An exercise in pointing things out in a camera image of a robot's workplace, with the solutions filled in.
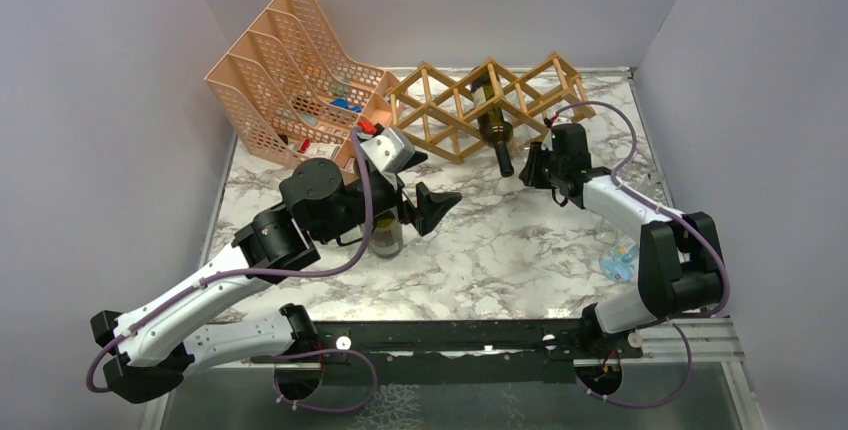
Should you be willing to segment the wooden wine rack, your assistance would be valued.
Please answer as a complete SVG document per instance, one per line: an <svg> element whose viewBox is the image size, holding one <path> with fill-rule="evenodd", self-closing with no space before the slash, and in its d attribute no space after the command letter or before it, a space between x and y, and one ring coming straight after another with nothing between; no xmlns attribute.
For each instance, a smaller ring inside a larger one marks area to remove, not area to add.
<svg viewBox="0 0 848 430"><path fill-rule="evenodd" d="M567 104L573 108L557 118L559 123L592 118L595 111L586 99L580 73L555 52L524 73L493 58L462 77L422 62L386 96L391 125L419 149L454 164L486 147L479 118L487 111L502 111L514 128L508 148L518 150L541 141L544 121Z"/></svg>

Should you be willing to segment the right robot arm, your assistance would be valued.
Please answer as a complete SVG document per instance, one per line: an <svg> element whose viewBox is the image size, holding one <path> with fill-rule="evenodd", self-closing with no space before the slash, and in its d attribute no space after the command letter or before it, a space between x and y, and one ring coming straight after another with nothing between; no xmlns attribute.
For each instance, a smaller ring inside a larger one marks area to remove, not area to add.
<svg viewBox="0 0 848 430"><path fill-rule="evenodd" d="M635 288L582 310L576 334L585 354L600 357L618 334L724 300L714 220L668 209L594 165L583 126L555 125L545 141L532 143L519 178L550 191L561 206L602 217L638 244Z"/></svg>

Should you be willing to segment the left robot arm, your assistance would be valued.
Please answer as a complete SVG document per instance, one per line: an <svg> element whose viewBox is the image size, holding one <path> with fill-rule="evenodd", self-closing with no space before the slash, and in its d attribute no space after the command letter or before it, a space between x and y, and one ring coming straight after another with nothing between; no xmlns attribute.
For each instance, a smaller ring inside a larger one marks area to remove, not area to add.
<svg viewBox="0 0 848 430"><path fill-rule="evenodd" d="M415 200L408 201L402 189L375 169L346 183L328 159L302 162L282 181L281 202L257 214L194 274L135 310L105 310L91 319L100 352L87 371L87 388L144 403L224 363L279 354L294 361L306 358L317 337L300 305L231 324L215 319L285 279L316 277L319 244L355 228L371 234L377 218L390 210L426 235L462 198L418 184Z"/></svg>

